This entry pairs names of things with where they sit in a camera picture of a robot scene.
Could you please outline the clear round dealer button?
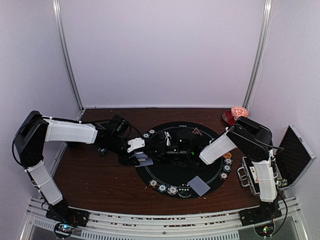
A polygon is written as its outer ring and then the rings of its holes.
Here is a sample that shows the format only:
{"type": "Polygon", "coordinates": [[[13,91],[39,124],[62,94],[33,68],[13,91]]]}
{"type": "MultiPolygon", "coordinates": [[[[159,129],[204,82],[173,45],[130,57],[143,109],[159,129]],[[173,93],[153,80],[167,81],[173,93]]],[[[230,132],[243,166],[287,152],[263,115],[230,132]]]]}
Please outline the clear round dealer button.
{"type": "Polygon", "coordinates": [[[182,184],[177,188],[177,193],[181,198],[190,198],[193,190],[188,184],[182,184]]]}

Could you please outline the white blue poker chip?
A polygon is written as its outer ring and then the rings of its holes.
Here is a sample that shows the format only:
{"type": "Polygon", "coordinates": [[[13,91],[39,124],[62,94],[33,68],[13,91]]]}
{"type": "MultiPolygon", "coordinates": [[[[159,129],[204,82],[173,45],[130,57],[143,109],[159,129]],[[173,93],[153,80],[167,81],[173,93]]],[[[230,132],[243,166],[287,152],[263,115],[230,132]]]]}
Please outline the white blue poker chip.
{"type": "Polygon", "coordinates": [[[177,192],[178,192],[178,188],[177,188],[176,186],[171,185],[171,186],[169,186],[169,187],[167,188],[167,193],[168,193],[170,196],[173,196],[173,195],[177,194],[177,192]]]}
{"type": "Polygon", "coordinates": [[[225,158],[224,159],[224,164],[225,165],[232,165],[233,161],[230,158],[225,158]]]}

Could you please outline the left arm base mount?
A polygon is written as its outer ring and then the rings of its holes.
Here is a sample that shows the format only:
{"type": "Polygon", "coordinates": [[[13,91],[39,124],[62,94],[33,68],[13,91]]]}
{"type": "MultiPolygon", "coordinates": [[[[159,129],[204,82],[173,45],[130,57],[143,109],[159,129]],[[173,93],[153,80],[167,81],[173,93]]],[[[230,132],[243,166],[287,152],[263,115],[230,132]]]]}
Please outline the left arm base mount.
{"type": "Polygon", "coordinates": [[[67,203],[48,205],[46,218],[56,221],[53,233],[59,239],[69,238],[77,227],[86,227],[90,213],[86,210],[70,208],[67,203]]]}

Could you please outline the blue-backed playing card deck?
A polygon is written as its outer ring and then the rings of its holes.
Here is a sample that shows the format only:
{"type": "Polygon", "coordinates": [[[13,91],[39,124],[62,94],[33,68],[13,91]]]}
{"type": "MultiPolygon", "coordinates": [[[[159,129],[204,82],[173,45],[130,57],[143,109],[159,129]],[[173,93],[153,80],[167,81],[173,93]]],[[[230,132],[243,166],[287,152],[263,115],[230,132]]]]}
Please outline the blue-backed playing card deck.
{"type": "Polygon", "coordinates": [[[146,161],[149,157],[144,152],[135,152],[134,156],[138,159],[139,162],[146,161]]]}

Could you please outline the red black triangular all-in marker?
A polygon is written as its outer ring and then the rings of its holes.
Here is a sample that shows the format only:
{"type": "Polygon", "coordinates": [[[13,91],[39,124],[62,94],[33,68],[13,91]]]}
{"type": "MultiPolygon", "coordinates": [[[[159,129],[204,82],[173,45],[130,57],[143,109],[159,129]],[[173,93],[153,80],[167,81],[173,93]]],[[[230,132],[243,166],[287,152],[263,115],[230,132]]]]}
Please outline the red black triangular all-in marker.
{"type": "Polygon", "coordinates": [[[201,131],[200,131],[197,127],[194,128],[194,130],[192,131],[192,133],[195,134],[195,135],[202,136],[201,131]]]}

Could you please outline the dealt blue-backed card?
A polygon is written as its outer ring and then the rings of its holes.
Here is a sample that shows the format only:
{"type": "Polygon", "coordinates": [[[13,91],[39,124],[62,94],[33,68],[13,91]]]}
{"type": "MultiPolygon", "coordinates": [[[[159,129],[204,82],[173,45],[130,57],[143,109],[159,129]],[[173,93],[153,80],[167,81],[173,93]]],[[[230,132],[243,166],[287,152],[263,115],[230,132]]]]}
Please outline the dealt blue-backed card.
{"type": "Polygon", "coordinates": [[[153,160],[148,158],[145,161],[140,162],[140,165],[136,165],[135,167],[139,168],[139,167],[151,166],[153,164],[154,164],[153,160]]]}
{"type": "Polygon", "coordinates": [[[187,184],[198,194],[199,197],[202,197],[211,189],[211,187],[199,176],[195,176],[193,179],[188,181],[187,184]]]}

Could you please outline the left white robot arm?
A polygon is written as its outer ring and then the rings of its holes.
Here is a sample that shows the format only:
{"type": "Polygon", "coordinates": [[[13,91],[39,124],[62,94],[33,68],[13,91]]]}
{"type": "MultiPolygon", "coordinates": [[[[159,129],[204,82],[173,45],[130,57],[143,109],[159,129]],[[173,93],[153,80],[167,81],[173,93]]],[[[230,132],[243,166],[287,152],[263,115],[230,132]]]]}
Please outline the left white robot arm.
{"type": "Polygon", "coordinates": [[[54,181],[54,161],[46,161],[46,157],[56,156],[68,143],[87,144],[125,157],[126,165],[138,165],[139,161],[131,154],[144,148],[147,141],[142,134],[134,138],[123,136],[133,128],[119,115],[106,120],[82,121],[46,116],[32,110],[13,137],[12,156],[28,174],[53,215],[67,222],[72,218],[72,211],[54,181]]]}

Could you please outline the single green blue poker chip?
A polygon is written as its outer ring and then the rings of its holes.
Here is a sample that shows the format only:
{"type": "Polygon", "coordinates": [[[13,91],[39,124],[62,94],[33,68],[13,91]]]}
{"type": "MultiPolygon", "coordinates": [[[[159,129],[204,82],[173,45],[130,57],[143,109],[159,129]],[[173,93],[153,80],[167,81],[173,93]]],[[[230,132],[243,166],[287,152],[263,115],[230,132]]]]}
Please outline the single green blue poker chip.
{"type": "Polygon", "coordinates": [[[146,139],[148,139],[148,138],[150,137],[150,135],[149,135],[148,133],[144,133],[144,134],[143,134],[143,137],[146,138],[146,139]]]}

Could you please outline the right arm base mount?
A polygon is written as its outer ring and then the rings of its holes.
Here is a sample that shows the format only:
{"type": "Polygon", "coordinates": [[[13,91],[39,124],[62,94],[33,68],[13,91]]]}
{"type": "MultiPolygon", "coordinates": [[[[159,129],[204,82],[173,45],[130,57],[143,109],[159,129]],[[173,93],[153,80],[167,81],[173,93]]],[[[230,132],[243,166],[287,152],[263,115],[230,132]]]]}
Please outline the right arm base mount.
{"type": "Polygon", "coordinates": [[[276,231],[274,220],[281,216],[281,210],[263,206],[247,208],[239,212],[242,226],[253,225],[255,233],[263,238],[269,238],[274,234],[276,231]]]}

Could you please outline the single brown 100 poker chip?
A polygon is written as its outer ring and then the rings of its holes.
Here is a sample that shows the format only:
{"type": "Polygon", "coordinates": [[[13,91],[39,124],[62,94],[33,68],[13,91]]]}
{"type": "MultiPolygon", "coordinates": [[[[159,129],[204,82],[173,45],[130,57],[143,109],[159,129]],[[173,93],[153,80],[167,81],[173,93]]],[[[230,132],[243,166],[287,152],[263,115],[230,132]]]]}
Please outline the single brown 100 poker chip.
{"type": "Polygon", "coordinates": [[[148,131],[148,133],[149,133],[150,136],[154,135],[155,132],[156,132],[156,131],[155,131],[154,129],[150,129],[150,130],[148,131]]]}

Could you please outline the orange big blind button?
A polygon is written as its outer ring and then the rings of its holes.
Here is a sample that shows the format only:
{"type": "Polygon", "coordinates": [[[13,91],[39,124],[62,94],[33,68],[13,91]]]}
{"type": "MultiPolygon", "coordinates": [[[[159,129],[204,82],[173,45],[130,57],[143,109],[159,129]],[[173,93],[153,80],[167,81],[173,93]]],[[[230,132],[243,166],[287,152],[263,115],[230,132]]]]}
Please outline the orange big blind button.
{"type": "Polygon", "coordinates": [[[227,152],[226,154],[223,155],[225,159],[230,159],[232,157],[232,154],[230,152],[227,152]]]}

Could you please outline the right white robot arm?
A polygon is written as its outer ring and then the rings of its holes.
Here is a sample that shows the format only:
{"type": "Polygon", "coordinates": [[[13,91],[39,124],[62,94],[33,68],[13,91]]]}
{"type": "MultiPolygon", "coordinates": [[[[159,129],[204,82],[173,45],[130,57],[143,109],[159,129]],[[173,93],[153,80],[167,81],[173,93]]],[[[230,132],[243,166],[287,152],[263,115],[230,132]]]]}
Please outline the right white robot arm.
{"type": "Polygon", "coordinates": [[[262,201],[256,210],[259,220],[275,212],[277,198],[271,155],[271,131],[244,117],[217,134],[194,122],[174,121],[158,125],[145,134],[146,154],[152,159],[144,167],[147,183],[162,194],[180,198],[202,197],[220,188],[232,170],[228,152],[239,149],[262,170],[262,201]]]}

